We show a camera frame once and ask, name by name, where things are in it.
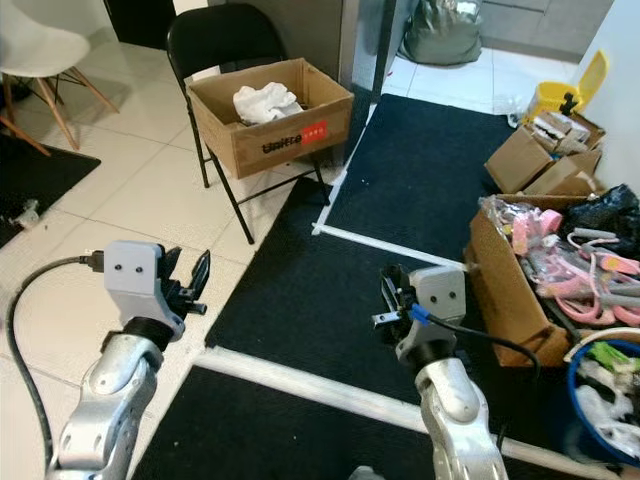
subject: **gray trash bag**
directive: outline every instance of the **gray trash bag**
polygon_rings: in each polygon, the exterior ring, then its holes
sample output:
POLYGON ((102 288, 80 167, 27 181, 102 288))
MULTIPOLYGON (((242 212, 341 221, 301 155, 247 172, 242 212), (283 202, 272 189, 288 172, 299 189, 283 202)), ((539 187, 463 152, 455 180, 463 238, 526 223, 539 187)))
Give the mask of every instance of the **gray trash bag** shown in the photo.
POLYGON ((400 53, 416 63, 455 65, 480 56, 482 0, 420 0, 400 53))

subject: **red label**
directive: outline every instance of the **red label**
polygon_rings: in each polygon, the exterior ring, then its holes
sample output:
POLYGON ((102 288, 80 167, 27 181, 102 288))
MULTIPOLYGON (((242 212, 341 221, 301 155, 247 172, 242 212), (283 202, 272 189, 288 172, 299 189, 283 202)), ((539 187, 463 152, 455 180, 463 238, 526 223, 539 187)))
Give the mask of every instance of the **red label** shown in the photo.
POLYGON ((302 144, 317 142, 327 136, 327 121, 314 123, 308 127, 302 129, 302 144))

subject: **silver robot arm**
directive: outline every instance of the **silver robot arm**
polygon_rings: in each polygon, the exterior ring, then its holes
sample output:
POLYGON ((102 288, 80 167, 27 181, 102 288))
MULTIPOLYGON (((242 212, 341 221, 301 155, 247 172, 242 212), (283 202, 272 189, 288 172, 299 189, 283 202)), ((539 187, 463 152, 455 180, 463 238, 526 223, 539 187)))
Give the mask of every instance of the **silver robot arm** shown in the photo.
POLYGON ((374 315, 374 327, 383 330, 400 363, 416 374, 436 478, 507 480, 489 432, 487 401, 453 355, 455 335, 419 315, 420 305, 428 304, 438 318, 459 323, 466 312, 464 273, 436 267, 407 275, 393 266, 382 272, 381 286, 389 312, 374 315))
POLYGON ((179 249, 114 242, 104 252, 105 287, 120 308, 123 330, 110 332, 102 356, 87 371, 80 402, 65 425, 47 480, 124 480, 140 420, 156 390, 162 352, 184 332, 187 313, 209 278, 205 252, 183 288, 169 277, 179 249))

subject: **wooden chair leg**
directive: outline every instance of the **wooden chair leg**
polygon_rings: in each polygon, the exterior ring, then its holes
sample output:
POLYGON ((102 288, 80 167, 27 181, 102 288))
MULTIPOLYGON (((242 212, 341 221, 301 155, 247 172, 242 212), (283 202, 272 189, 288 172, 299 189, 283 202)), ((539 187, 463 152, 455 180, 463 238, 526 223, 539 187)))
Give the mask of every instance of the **wooden chair leg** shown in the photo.
POLYGON ((96 87, 93 86, 93 84, 87 79, 87 77, 85 77, 80 70, 78 70, 76 67, 71 67, 69 69, 71 71, 71 73, 73 73, 75 75, 75 77, 84 84, 85 87, 87 87, 89 90, 91 90, 91 93, 93 93, 96 97, 98 97, 98 100, 100 100, 102 103, 104 103, 107 107, 109 107, 111 110, 113 110, 115 113, 120 113, 118 111, 118 109, 116 108, 116 106, 111 103, 111 101, 105 97, 100 90, 98 90, 96 87))
POLYGON ((64 121, 64 118, 62 118, 62 115, 60 115, 60 110, 58 110, 58 106, 53 99, 53 92, 49 88, 49 85, 42 78, 36 78, 36 81, 38 82, 38 85, 40 85, 42 94, 49 104, 49 108, 51 109, 53 116, 56 118, 56 122, 58 122, 62 133, 64 133, 65 137, 67 137, 67 140, 69 141, 71 147, 74 150, 79 150, 80 147, 78 146, 78 143, 73 139, 73 136, 71 136, 71 132, 69 131, 69 127, 67 127, 67 123, 64 121))
POLYGON ((49 150, 44 148, 39 142, 37 142, 36 140, 31 138, 29 135, 27 135, 27 133, 24 130, 22 130, 18 126, 14 125, 13 122, 11 122, 10 120, 7 120, 6 118, 4 118, 1 115, 0 115, 0 123, 2 123, 9 130, 11 130, 11 132, 14 135, 16 135, 17 137, 23 139, 25 142, 27 142, 29 145, 31 145, 33 148, 38 150, 43 155, 46 155, 47 157, 51 156, 51 153, 49 153, 49 150))
POLYGON ((11 79, 6 73, 2 74, 2 91, 4 93, 4 103, 7 108, 7 117, 11 123, 15 122, 16 116, 13 112, 13 97, 11 96, 11 79))
POLYGON ((53 101, 56 103, 59 103, 64 107, 64 100, 62 100, 62 97, 58 93, 58 87, 53 86, 53 82, 51 81, 50 78, 45 78, 44 81, 47 82, 47 85, 49 85, 49 89, 53 92, 53 101))

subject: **black plastic bag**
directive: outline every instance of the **black plastic bag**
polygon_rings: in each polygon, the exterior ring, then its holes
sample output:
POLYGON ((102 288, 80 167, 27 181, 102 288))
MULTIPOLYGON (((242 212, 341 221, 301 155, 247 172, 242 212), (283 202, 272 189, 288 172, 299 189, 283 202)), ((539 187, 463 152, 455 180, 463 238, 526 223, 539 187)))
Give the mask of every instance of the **black plastic bag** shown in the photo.
POLYGON ((627 185, 619 185, 596 200, 569 208, 560 233, 566 237, 576 227, 614 232, 620 242, 604 246, 623 257, 640 260, 640 202, 627 185))

